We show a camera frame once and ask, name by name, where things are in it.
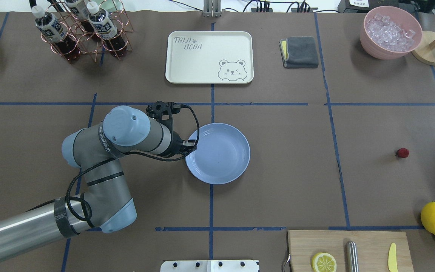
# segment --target bowl of ice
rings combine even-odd
[[[409,12],[391,6],[369,11],[360,31],[365,51],[380,60],[402,57],[417,48],[423,37],[421,25]]]

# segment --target lemon slice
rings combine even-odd
[[[313,256],[311,267],[313,267],[315,272],[335,272],[337,270],[337,262],[332,255],[320,252]]]

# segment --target wooden cutting board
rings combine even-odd
[[[294,272],[313,272],[311,259],[319,252],[330,253],[337,272],[348,272],[346,243],[357,245],[361,272],[389,272],[387,260],[391,243],[397,246],[397,269],[414,272],[407,236],[402,231],[289,230],[288,250]]]

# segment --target round plate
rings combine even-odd
[[[202,126],[199,131],[197,149],[186,157],[195,177],[208,184],[226,184],[244,173],[251,151],[241,131],[222,123]],[[196,137],[194,131],[189,139]]]

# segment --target gray cloth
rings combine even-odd
[[[280,40],[279,46],[285,68],[318,67],[318,54],[316,53],[315,39],[313,37],[286,38],[287,48],[282,48],[282,41],[285,40]],[[285,58],[283,51],[288,52],[288,58]]]

